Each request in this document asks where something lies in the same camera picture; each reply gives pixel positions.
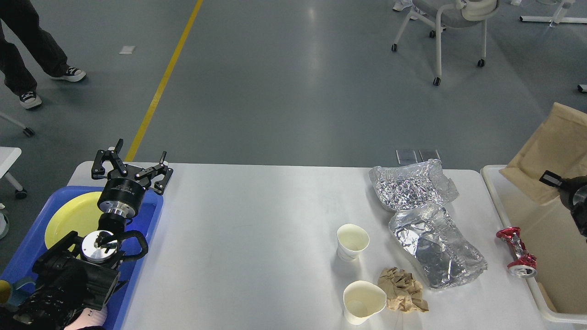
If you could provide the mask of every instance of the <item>floor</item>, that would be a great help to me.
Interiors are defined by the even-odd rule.
[[[5,28],[43,99],[24,111],[7,88],[0,110],[36,135],[0,120],[0,144],[19,147],[11,173],[27,188],[14,199],[0,181],[11,230],[0,271],[52,192],[98,149],[139,131],[196,0],[32,0],[41,27],[87,71],[79,83],[49,80]],[[434,74],[429,28],[392,0],[203,0],[135,161],[296,166],[398,166],[396,149],[437,149],[447,169],[508,163],[553,102],[587,112],[587,26],[522,23],[556,6],[501,2],[488,24],[443,34],[443,77]],[[578,1],[568,16],[587,16]],[[134,45],[132,55],[119,55]]]

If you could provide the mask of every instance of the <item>plastic bin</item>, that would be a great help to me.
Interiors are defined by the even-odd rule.
[[[536,204],[500,174],[504,167],[485,166],[481,175],[504,227],[520,227],[526,248],[537,257],[538,275],[527,282],[538,309],[550,321],[587,324],[585,237],[558,199]],[[548,307],[548,298],[556,311]]]
[[[102,191],[102,188],[68,186],[54,192],[49,197],[49,200],[41,210],[41,213],[39,213],[39,216],[31,226],[31,229],[0,278],[10,283],[26,276],[36,279],[37,274],[32,272],[32,267],[37,258],[47,251],[45,247],[45,228],[47,227],[47,223],[51,220],[54,213],[65,203],[91,191]],[[144,196],[139,214],[133,218],[133,222],[127,226],[127,230],[139,230],[143,233],[147,242],[150,243],[157,227],[162,206],[162,196],[148,191]],[[140,246],[136,240],[127,240],[123,243],[122,250],[126,251],[127,254],[136,254],[140,251]],[[129,282],[122,289],[114,293],[108,301],[108,316],[104,323],[104,327],[107,330],[119,330],[122,327],[141,266],[143,265],[143,260],[123,262],[118,269],[121,273],[120,280],[129,280]],[[34,287],[31,284],[24,286],[23,289],[27,289],[32,293]]]

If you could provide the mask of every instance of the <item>crushed soda can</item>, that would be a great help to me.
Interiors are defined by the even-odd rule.
[[[507,227],[498,231],[495,236],[501,238],[511,247],[514,258],[516,258],[507,266],[510,274],[519,278],[535,277],[538,273],[536,270],[536,257],[526,250],[519,233],[519,227]]]

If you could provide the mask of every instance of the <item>black pants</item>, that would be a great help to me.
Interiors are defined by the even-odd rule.
[[[39,26],[39,15],[29,0],[0,0],[0,19],[17,35],[41,66],[52,77],[61,77],[68,69],[68,57],[53,37]],[[22,95],[36,90],[36,80],[27,70],[16,46],[4,38],[0,22],[0,70],[4,84],[12,93]]]

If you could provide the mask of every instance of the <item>white shoe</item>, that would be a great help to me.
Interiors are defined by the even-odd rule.
[[[393,5],[393,10],[395,10],[396,12],[400,12],[406,8],[410,8],[411,4],[407,4],[404,5],[401,1],[396,1],[396,3]]]
[[[415,11],[415,12],[417,12],[418,14],[422,15],[422,16],[426,16],[426,13],[425,13],[425,12],[423,12],[423,11],[422,11],[420,8],[418,8],[418,7],[416,7],[416,6],[414,6],[414,11]],[[415,21],[416,19],[418,19],[418,17],[416,17],[416,16],[412,16],[412,17],[410,17],[410,19],[411,19],[412,21]]]
[[[86,76],[86,72],[84,70],[74,68],[70,66],[69,69],[65,72],[65,74],[61,77],[51,77],[53,80],[67,80],[68,82],[78,82],[82,80]]]
[[[26,110],[33,109],[34,107],[41,106],[43,101],[41,98],[33,91],[26,92],[20,96],[21,106]]]

